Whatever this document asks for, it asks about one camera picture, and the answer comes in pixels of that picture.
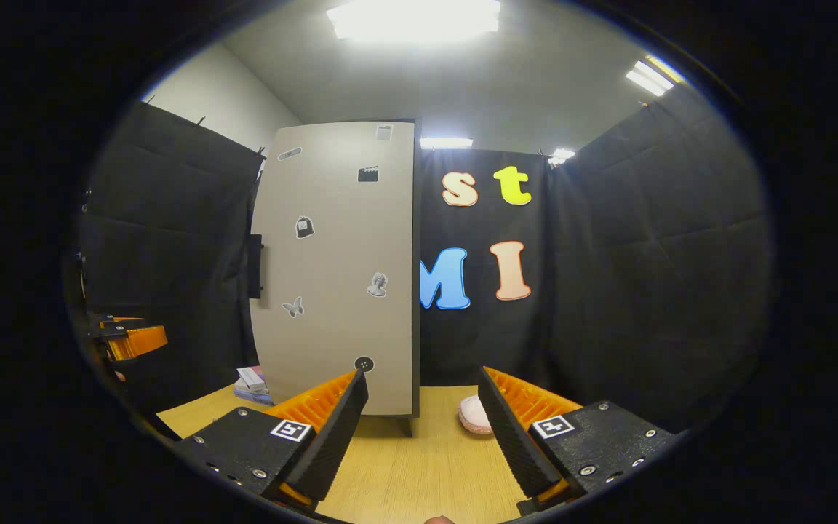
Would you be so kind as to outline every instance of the butterfly sticker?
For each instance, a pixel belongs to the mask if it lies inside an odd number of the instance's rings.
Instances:
[[[286,302],[284,302],[283,304],[280,304],[280,306],[283,306],[283,309],[286,309],[286,311],[290,313],[290,318],[296,318],[296,315],[302,315],[303,313],[305,313],[305,311],[303,311],[302,296],[297,296],[297,298],[295,299],[295,301],[293,301],[292,304],[287,304]]]

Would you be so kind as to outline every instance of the blue letter m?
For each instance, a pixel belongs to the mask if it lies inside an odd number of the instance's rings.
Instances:
[[[459,247],[450,247],[439,253],[439,258],[432,265],[432,272],[426,269],[425,263],[419,261],[419,301],[423,308],[432,305],[432,299],[438,293],[442,294],[435,303],[439,309],[464,309],[471,305],[470,298],[465,296],[465,277],[463,277],[462,262],[468,252]]]

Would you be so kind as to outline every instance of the pink sponge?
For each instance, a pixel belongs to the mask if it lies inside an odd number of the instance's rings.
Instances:
[[[483,410],[478,395],[469,396],[458,403],[458,420],[465,429],[474,434],[492,434],[487,412]]]

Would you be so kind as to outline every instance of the wooden table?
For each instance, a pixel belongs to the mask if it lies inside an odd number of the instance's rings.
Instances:
[[[362,417],[329,496],[316,511],[366,524],[422,524],[445,515],[457,524],[503,522],[519,516],[525,498],[493,435],[470,434],[457,418],[458,402],[476,386],[419,388],[421,417],[412,438],[392,418]],[[180,437],[243,405],[232,386],[157,413]]]

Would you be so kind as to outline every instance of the black fabric wall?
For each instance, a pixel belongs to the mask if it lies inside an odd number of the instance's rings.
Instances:
[[[80,231],[87,305],[144,317],[169,339],[125,368],[144,411],[209,394],[256,362],[245,249],[262,159],[140,103],[94,167]]]
[[[554,388],[667,429],[745,377],[773,259],[759,173],[679,84],[549,177]]]
[[[526,205],[503,200],[493,173],[516,166],[529,175],[521,190],[532,195]],[[442,198],[442,177],[468,172],[474,177],[478,202],[468,207],[448,205]],[[432,269],[443,249],[468,251],[463,262],[465,309],[439,309],[433,302],[420,313],[420,381],[426,386],[475,384],[480,365],[515,373],[544,384],[548,379],[544,355],[548,332],[544,308],[552,289],[545,286],[546,173],[539,155],[501,151],[445,149],[424,151],[421,169],[421,246],[426,268]],[[518,301],[499,301],[500,275],[490,246],[519,241],[522,275],[532,295]]]

